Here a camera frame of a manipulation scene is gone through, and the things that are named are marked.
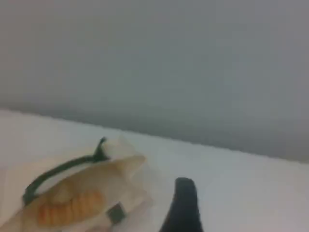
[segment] white base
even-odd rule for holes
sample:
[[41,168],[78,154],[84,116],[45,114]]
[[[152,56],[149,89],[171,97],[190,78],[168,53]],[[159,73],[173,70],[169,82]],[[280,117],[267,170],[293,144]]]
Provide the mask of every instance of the white base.
[[[102,136],[120,134],[147,157],[148,167],[137,181],[144,184],[154,205],[138,223],[116,229],[158,232],[172,200],[174,180],[186,176],[197,185],[206,232],[309,231],[306,164],[5,110],[0,111],[0,163],[53,159],[56,154],[95,147]],[[27,178],[28,173],[20,175]],[[22,187],[12,183],[9,195]]]

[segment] black handle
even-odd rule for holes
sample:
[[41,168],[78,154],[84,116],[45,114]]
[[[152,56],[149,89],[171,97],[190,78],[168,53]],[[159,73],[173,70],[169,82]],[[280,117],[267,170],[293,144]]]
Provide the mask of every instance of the black handle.
[[39,186],[46,181],[47,179],[57,175],[63,171],[66,171],[72,167],[84,164],[84,163],[97,163],[101,161],[109,160],[110,158],[104,153],[102,149],[102,144],[106,141],[106,138],[102,138],[94,152],[93,155],[87,155],[80,158],[72,159],[68,162],[65,162],[43,174],[38,176],[28,187],[25,189],[25,193],[23,195],[24,205],[31,203],[38,195],[35,194],[35,191],[39,188]]
[[176,179],[174,198],[160,232],[203,232],[193,180]]

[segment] wall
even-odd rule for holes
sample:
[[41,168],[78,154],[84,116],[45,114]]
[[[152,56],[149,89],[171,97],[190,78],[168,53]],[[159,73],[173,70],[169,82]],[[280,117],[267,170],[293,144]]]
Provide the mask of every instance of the wall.
[[4,0],[0,106],[308,160],[308,9]]

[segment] black object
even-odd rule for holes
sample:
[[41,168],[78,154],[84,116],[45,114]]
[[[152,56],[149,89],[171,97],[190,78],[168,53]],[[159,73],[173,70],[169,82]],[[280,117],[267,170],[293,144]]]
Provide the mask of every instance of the black object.
[[160,232],[203,232],[193,180],[176,179],[173,202]]
[[80,158],[72,159],[38,176],[30,185],[28,185],[25,190],[25,193],[23,195],[24,205],[31,203],[35,198],[37,198],[38,195],[35,194],[35,191],[45,180],[53,177],[54,175],[57,175],[69,168],[78,166],[83,163],[97,163],[109,160],[110,158],[104,153],[101,146],[105,141],[106,138],[102,138],[100,140],[93,155],[87,155]]
[[107,215],[110,218],[113,225],[118,224],[126,217],[126,214],[124,210],[122,209],[120,203],[116,204],[114,207],[109,209],[107,211]]

